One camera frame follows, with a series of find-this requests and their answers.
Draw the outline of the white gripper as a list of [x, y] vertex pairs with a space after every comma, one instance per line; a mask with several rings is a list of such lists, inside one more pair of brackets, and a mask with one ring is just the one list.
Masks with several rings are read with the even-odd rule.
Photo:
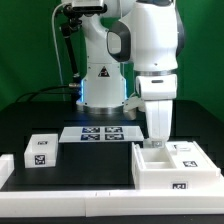
[[144, 102], [147, 129], [153, 148], [162, 148], [169, 139], [177, 75], [137, 76], [136, 91]]

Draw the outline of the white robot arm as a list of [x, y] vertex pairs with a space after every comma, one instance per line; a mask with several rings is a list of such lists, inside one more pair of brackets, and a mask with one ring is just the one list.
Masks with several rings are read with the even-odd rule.
[[174, 0], [105, 0], [107, 14], [123, 16], [109, 29], [100, 17], [83, 18], [87, 74], [78, 106], [93, 113], [120, 109], [146, 115], [152, 147], [168, 141], [177, 91], [176, 57], [183, 26]]

